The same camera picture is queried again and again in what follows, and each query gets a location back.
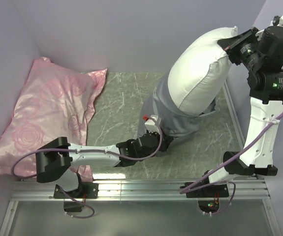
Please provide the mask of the grey pillowcase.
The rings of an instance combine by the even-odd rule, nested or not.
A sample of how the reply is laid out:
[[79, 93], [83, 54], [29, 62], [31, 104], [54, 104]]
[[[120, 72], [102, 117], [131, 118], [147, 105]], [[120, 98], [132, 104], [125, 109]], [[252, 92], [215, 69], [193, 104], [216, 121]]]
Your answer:
[[157, 115], [161, 118], [161, 128], [172, 142], [179, 143], [187, 140], [199, 129], [198, 119], [216, 111], [216, 101], [213, 100], [208, 107], [197, 116], [187, 115], [180, 111], [168, 91], [168, 74], [163, 75], [154, 90], [144, 101], [140, 111], [137, 137], [146, 133], [144, 115]]

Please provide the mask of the white pillow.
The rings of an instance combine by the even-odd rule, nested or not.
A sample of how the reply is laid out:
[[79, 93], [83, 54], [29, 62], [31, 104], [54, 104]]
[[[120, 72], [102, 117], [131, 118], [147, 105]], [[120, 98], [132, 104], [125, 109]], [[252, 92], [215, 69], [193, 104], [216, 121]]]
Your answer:
[[211, 104], [232, 66], [218, 41], [237, 35], [236, 26], [211, 30], [197, 38], [177, 59], [167, 83], [170, 97], [180, 111], [198, 116]]

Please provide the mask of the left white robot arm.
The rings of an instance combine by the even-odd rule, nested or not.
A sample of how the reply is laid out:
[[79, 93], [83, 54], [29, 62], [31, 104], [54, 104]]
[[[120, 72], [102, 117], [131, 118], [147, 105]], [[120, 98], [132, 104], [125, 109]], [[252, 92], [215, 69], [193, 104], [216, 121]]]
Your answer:
[[129, 167], [137, 162], [167, 151], [172, 137], [157, 132], [146, 132], [137, 139], [106, 147], [80, 146], [69, 143], [66, 137], [58, 137], [38, 149], [36, 154], [36, 180], [53, 182], [72, 198], [83, 192], [80, 174], [72, 167], [107, 166]]

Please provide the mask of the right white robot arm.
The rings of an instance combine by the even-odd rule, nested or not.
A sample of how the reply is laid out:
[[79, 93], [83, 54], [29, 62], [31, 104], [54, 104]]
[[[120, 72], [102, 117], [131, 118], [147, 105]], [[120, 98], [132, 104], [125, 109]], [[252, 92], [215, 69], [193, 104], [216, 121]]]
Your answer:
[[237, 176], [275, 176], [273, 148], [283, 117], [283, 27], [252, 28], [218, 44], [235, 65], [248, 70], [251, 114], [247, 138], [240, 152], [227, 151], [223, 163], [199, 180], [201, 192], [212, 196], [217, 183]]

